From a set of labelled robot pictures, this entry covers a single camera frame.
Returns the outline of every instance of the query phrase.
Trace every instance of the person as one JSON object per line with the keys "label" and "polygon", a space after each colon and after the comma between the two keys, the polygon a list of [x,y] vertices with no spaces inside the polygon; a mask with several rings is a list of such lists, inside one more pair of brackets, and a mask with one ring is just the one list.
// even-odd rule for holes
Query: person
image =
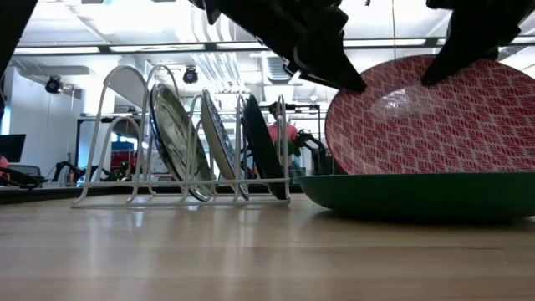
{"label": "person", "polygon": [[[271,141],[273,141],[274,143],[275,141],[277,141],[278,138],[282,139],[282,137],[278,137],[278,127],[277,127],[278,117],[280,116],[280,114],[282,114],[281,105],[277,101],[275,101],[274,103],[270,104],[268,108],[269,108],[269,113],[275,119],[275,123],[267,126],[267,130],[269,130],[269,135],[271,136]],[[298,136],[298,129],[295,126],[290,125],[287,122],[286,123],[286,138],[287,138],[286,140],[294,141],[297,136]]]}
{"label": "person", "polygon": [[9,161],[6,159],[5,156],[0,155],[0,167],[2,168],[8,168]]}

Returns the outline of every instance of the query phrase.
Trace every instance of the red patterned plate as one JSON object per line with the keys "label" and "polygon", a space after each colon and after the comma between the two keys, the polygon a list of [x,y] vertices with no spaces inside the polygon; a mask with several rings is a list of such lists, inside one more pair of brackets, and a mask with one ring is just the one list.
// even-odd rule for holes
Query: red patterned plate
{"label": "red patterned plate", "polygon": [[325,122],[349,174],[535,171],[535,80],[480,60],[441,84],[420,77],[434,55],[362,73],[363,94],[338,92]]}

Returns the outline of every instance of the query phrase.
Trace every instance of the plate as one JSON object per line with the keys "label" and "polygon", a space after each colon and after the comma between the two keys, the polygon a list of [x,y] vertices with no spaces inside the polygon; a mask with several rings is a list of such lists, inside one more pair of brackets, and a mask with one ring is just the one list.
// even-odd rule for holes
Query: plate
{"label": "plate", "polygon": [[[155,144],[161,159],[169,172],[177,181],[186,179],[187,141],[192,140],[195,134],[195,125],[188,134],[190,120],[184,106],[173,93],[172,89],[164,84],[155,84],[150,92],[150,114],[152,132]],[[201,140],[196,141],[196,153],[190,161],[193,170],[191,181],[210,181],[210,167]],[[190,193],[199,201],[210,199],[211,186],[192,186]]]}
{"label": "plate", "polygon": [[[277,158],[268,126],[254,95],[243,102],[243,127],[252,156],[262,179],[283,179],[283,168]],[[284,183],[268,183],[267,188],[279,200],[286,200]]]}
{"label": "plate", "polygon": [[[227,130],[225,130],[221,116],[211,100],[210,92],[203,90],[202,96],[204,100],[201,104],[201,122],[202,129],[206,135],[206,141],[210,146],[210,152],[213,154],[219,171],[225,179],[236,180],[236,171],[234,169],[236,152],[234,151],[234,147],[230,138],[228,138]],[[245,192],[244,187],[239,185],[239,188],[240,194],[248,200],[249,196]]]}
{"label": "plate", "polygon": [[424,88],[434,55],[368,69],[363,94],[339,92],[325,121],[329,149],[349,174],[535,170],[535,80],[479,60]]}
{"label": "plate", "polygon": [[305,176],[303,192],[322,207],[371,218],[535,216],[535,173]]}

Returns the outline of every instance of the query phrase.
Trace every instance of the security camera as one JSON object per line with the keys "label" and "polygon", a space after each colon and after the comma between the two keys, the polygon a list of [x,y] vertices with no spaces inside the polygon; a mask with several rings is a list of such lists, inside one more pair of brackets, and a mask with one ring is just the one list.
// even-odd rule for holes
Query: security camera
{"label": "security camera", "polygon": [[199,76],[197,75],[195,67],[187,67],[182,80],[184,80],[184,83],[186,84],[196,83],[197,80],[199,80]]}
{"label": "security camera", "polygon": [[52,95],[59,95],[64,91],[64,84],[61,82],[61,76],[52,75],[44,89]]}

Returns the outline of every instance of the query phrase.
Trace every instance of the pink shirt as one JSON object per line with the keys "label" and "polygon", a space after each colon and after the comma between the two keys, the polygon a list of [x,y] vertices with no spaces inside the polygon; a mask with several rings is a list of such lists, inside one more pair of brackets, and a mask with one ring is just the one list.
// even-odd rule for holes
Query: pink shirt
{"label": "pink shirt", "polygon": [[[275,142],[277,140],[277,124],[268,125],[267,130],[269,130],[271,141]],[[293,125],[286,124],[287,141],[294,141],[297,136],[298,136],[298,129]]]}
{"label": "pink shirt", "polygon": [[0,167],[8,168],[9,161],[4,156],[0,156]]}

